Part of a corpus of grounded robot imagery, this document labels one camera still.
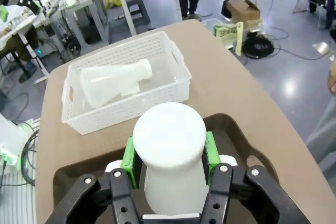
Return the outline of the person right hand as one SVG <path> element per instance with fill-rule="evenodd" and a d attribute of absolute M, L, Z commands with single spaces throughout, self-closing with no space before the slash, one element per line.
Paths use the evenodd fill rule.
<path fill-rule="evenodd" d="M 330 66 L 327 85 L 328 85 L 329 91 L 333 95 L 335 95 L 336 93 L 336 62 L 335 61 Z"/>

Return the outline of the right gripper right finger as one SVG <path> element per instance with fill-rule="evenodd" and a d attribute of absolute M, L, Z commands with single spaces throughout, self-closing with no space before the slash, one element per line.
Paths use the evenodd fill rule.
<path fill-rule="evenodd" d="M 280 213 L 267 186 L 275 189 L 277 182 L 262 166 L 243 169 L 221 161 L 214 136 L 206 133 L 202 164 L 209 190 L 201 212 L 201 223 L 226 223 L 231 199 L 237 199 L 257 223 L 280 223 Z"/>

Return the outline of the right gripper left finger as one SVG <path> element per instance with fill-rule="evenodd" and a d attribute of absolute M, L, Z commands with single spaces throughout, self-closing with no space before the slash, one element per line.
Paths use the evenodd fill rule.
<path fill-rule="evenodd" d="M 133 191 L 139 188 L 141 167 L 130 136 L 120 166 L 99 178 L 81 175 L 46 223 L 96 223 L 109 207 L 115 223 L 140 223 Z"/>

